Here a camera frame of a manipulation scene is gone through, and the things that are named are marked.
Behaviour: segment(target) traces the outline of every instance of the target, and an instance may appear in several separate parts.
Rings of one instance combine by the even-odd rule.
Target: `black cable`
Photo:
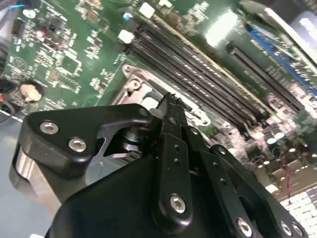
[[[0,102],[0,103],[2,103],[3,105],[5,105],[5,106],[6,106],[7,108],[9,108],[9,110],[10,110],[10,116],[8,116],[8,117],[6,117],[5,119],[3,119],[3,120],[0,121],[0,126],[1,126],[1,125],[3,125],[7,120],[9,120],[12,116],[16,115],[16,111],[15,111],[15,109],[14,109],[14,107],[12,106],[11,103],[5,102],[5,101],[2,101],[2,102]]]

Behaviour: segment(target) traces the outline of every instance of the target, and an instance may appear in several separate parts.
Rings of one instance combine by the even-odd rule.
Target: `black connector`
[[[265,85],[291,110],[299,113],[305,109],[304,105],[301,104],[288,90],[286,90],[276,79],[271,77],[258,63],[250,58],[233,42],[227,45],[227,51],[237,63],[257,80],[257,82]]]

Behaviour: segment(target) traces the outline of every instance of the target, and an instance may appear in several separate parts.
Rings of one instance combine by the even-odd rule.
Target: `surface-mount component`
[[[13,27],[12,27],[12,34],[18,38],[21,38],[23,36],[25,29],[25,22],[18,18],[14,21]]]

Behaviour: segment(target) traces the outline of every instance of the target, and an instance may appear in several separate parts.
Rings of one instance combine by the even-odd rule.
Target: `black metal arm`
[[[308,237],[224,147],[205,145],[180,100],[166,95],[153,114],[131,104],[26,117],[10,178],[55,215],[46,238]],[[124,128],[141,158],[86,186],[92,160],[128,153]]]

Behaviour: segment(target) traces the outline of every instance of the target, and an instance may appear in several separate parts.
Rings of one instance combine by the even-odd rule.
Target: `silver screw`
[[[40,129],[43,133],[53,135],[59,131],[58,125],[53,122],[46,121],[40,125]]]
[[[239,218],[237,220],[237,225],[239,230],[246,236],[246,237],[251,237],[252,236],[252,229],[249,226],[248,223],[246,223],[245,220],[243,220],[242,218]]]
[[[285,222],[280,221],[280,222],[279,222],[279,225],[280,225],[282,231],[285,232],[285,234],[287,234],[289,237],[292,236],[292,231],[291,231],[291,229],[285,224]]]
[[[148,115],[148,112],[147,112],[144,108],[141,108],[141,109],[139,110],[139,113],[140,113],[141,115],[145,116],[145,117]]]
[[[221,154],[225,155],[226,154],[226,151],[222,148],[222,147],[219,147],[219,151]]]
[[[183,199],[179,196],[173,195],[170,197],[170,205],[171,207],[178,213],[184,213],[186,210],[186,204]]]
[[[169,118],[169,121],[173,123],[174,125],[176,125],[176,120],[174,118]]]
[[[304,236],[302,230],[301,230],[295,223],[292,223],[292,227],[294,228],[294,230],[295,230],[301,237]]]
[[[87,145],[86,143],[79,138],[73,138],[68,142],[68,146],[76,152],[83,152],[84,150],[86,150]]]
[[[195,128],[191,129],[192,133],[194,133],[195,135],[198,135],[198,131]]]

